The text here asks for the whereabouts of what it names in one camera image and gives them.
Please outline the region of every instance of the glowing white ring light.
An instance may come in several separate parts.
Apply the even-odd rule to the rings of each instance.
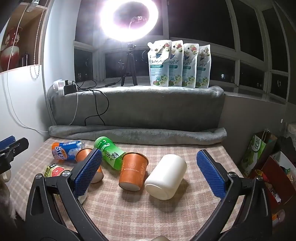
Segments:
[[[113,15],[121,5],[128,2],[138,2],[144,4],[149,11],[149,20],[138,29],[122,28],[113,22]],[[101,27],[104,33],[110,38],[122,42],[132,42],[148,34],[156,25],[158,10],[152,0],[108,0],[101,11]]]

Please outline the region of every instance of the red vase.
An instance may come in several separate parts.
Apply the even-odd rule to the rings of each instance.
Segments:
[[[12,51],[12,54],[9,62],[9,69],[16,68],[19,62],[20,49],[17,44],[20,40],[20,35],[19,35],[20,31],[22,31],[21,27],[19,27],[18,32],[17,32],[17,28],[13,27],[8,31],[6,35],[6,40],[5,40],[6,48],[1,52],[1,57],[0,57],[0,65],[3,71],[8,70],[8,62],[9,62],[11,51]]]

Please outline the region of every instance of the white jar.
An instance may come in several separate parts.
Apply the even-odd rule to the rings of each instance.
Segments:
[[[187,164],[180,156],[167,154],[145,181],[146,191],[160,200],[171,199],[187,170]]]

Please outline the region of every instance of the plaid tablecloth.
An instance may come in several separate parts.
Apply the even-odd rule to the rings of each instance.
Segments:
[[[67,141],[69,140],[49,138],[11,181],[10,197],[23,219],[34,176],[44,173],[48,165],[56,162],[51,153],[52,143]],[[93,141],[84,142],[87,147],[93,148]],[[220,162],[228,172],[234,171],[242,177],[222,145],[117,146],[124,151],[137,151],[147,156],[147,174],[151,173],[165,154],[169,153],[183,157],[188,169],[174,197],[161,201],[150,196],[144,187],[138,192],[121,189],[118,186],[120,172],[103,162],[104,179],[90,184],[83,208],[101,232],[112,241],[151,240],[159,235],[164,235],[172,241],[182,241],[190,240],[197,233],[220,202],[220,198],[213,195],[196,164],[196,153],[201,149],[207,149],[213,159]],[[74,162],[63,163],[63,166],[70,169],[74,165]],[[240,197],[224,230],[232,226],[242,200]],[[57,203],[67,227],[75,230],[59,197]]]

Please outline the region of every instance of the detergent pouch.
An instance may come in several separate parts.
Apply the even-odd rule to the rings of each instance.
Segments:
[[[168,86],[182,86],[183,59],[184,59],[183,41],[172,42],[172,53],[170,55],[170,73]]]
[[[201,46],[197,59],[196,88],[208,88],[211,72],[211,48],[210,45]]]
[[[182,86],[195,88],[199,44],[184,44]]]
[[[149,76],[151,86],[168,86],[169,60],[172,51],[171,40],[158,40],[148,43]]]

